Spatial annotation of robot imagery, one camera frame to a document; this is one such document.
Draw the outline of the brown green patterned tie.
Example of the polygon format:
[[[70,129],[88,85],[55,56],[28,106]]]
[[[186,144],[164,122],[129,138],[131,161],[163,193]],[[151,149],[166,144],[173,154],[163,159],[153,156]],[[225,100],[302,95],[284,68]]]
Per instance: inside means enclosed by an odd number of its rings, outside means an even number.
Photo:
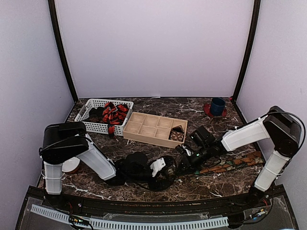
[[[172,151],[171,156],[175,158],[176,165],[171,166],[171,169],[166,172],[166,177],[169,180],[175,180],[182,176],[198,177],[214,173],[225,173],[235,169],[264,163],[262,153],[260,151],[254,151],[245,155],[226,154],[220,157],[212,157],[194,168],[181,169],[181,164],[179,162],[181,159],[180,154],[176,151]]]

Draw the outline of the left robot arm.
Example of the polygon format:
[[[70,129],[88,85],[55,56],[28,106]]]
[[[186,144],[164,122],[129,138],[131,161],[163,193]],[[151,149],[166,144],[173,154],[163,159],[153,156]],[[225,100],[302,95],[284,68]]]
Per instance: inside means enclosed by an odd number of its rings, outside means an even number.
[[[177,177],[177,164],[171,156],[148,162],[145,154],[135,152],[113,162],[92,141],[83,122],[47,126],[39,156],[43,162],[48,199],[57,209],[63,209],[68,204],[67,197],[61,193],[62,168],[64,162],[74,157],[85,163],[110,186],[129,182],[146,190],[159,192],[168,189]]]

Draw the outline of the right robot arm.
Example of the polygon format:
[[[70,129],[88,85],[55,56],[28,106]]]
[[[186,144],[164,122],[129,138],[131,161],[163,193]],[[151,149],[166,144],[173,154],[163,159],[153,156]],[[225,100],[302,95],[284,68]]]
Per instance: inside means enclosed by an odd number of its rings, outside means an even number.
[[[269,189],[301,150],[307,137],[307,128],[297,115],[273,106],[266,114],[226,131],[219,138],[215,138],[204,126],[196,129],[190,137],[199,146],[198,150],[193,150],[187,144],[176,147],[182,156],[184,170],[196,168],[212,157],[222,156],[249,144],[264,140],[272,142],[272,153],[252,185],[254,190],[245,196],[245,204],[255,208],[263,201],[262,192]]]

